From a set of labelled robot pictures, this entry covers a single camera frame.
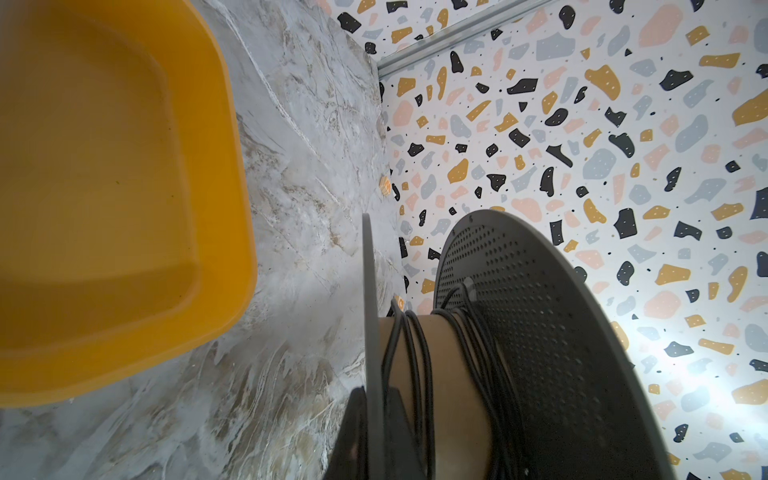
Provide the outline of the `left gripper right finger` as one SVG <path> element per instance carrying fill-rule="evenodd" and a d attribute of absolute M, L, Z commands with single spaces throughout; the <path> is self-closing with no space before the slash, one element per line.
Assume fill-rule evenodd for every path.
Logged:
<path fill-rule="evenodd" d="M 411 431 L 400 391 L 389 387 L 384 405 L 385 478 L 424 480 L 425 468 Z"/>

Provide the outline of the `grey cable spool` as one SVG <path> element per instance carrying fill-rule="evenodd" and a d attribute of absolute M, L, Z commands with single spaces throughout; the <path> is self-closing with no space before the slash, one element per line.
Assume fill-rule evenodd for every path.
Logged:
<path fill-rule="evenodd" d="M 426 478 L 436 473 L 435 390 L 424 329 L 396 310 L 379 342 L 373 240 L 363 231 L 366 478 L 385 478 L 384 405 L 400 391 Z M 434 311 L 447 322 L 491 428 L 494 479 L 669 479 L 651 409 L 581 277 L 535 229 L 465 215 L 441 252 Z"/>

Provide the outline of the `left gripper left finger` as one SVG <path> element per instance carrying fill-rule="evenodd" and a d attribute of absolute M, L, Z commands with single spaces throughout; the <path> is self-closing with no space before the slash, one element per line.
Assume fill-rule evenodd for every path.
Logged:
<path fill-rule="evenodd" d="M 366 392 L 351 391 L 324 480 L 366 478 Z"/>

